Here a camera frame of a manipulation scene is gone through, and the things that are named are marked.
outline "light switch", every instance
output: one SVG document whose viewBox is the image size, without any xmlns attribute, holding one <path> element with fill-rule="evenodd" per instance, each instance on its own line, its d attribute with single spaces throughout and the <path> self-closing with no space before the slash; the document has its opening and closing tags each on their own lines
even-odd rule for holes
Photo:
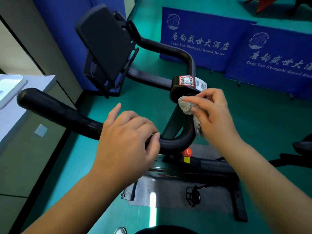
<svg viewBox="0 0 312 234">
<path fill-rule="evenodd" d="M 45 127 L 44 125 L 40 124 L 37 128 L 37 130 L 35 131 L 35 134 L 39 135 L 40 137 L 44 137 L 46 131 L 48 130 L 47 127 Z"/>
</svg>

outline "black pants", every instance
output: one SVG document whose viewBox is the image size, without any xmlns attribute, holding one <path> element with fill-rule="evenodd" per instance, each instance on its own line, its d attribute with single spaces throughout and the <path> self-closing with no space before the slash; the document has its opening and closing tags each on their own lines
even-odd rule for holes
<svg viewBox="0 0 312 234">
<path fill-rule="evenodd" d="M 136 232 L 135 234 L 197 234 L 196 232 L 191 231 L 190 229 L 172 226 L 172 225 L 159 225 L 152 228 L 145 228 Z"/>
</svg>

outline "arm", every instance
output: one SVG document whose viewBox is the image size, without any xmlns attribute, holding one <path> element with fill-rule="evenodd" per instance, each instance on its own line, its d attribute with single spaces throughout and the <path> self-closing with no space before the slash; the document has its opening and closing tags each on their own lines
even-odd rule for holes
<svg viewBox="0 0 312 234">
<path fill-rule="evenodd" d="M 271 227 L 279 233 L 312 233 L 312 200 L 237 133 L 222 90 L 207 89 L 185 98 L 206 140 L 234 168 Z"/>
<path fill-rule="evenodd" d="M 104 122 L 90 172 L 23 234 L 87 233 L 119 193 L 150 168 L 158 156 L 160 134 L 154 123 L 135 112 L 116 119 L 120 108 L 118 104 Z"/>
</svg>

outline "yellow label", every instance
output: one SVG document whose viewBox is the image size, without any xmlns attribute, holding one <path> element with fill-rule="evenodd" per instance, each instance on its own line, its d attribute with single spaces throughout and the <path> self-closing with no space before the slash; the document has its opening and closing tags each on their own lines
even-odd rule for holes
<svg viewBox="0 0 312 234">
<path fill-rule="evenodd" d="M 191 158 L 190 157 L 183 157 L 183 162 L 191 163 Z"/>
</svg>

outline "hand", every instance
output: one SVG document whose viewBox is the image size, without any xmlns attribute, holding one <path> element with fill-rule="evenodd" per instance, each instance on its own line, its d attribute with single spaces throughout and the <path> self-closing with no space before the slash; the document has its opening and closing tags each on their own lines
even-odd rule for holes
<svg viewBox="0 0 312 234">
<path fill-rule="evenodd" d="M 160 150 L 160 133 L 154 123 L 133 111 L 118 118 L 121 104 L 108 114 L 103 124 L 91 173 L 115 181 L 120 190 L 137 181 L 154 163 Z M 152 135 L 145 150 L 145 141 Z"/>
<path fill-rule="evenodd" d="M 225 146 L 231 146 L 241 140 L 222 90 L 206 89 L 196 96 L 183 98 L 183 101 L 197 104 L 208 112 L 209 116 L 196 107 L 191 108 L 201 123 L 205 139 L 216 149 L 221 150 Z"/>
</svg>

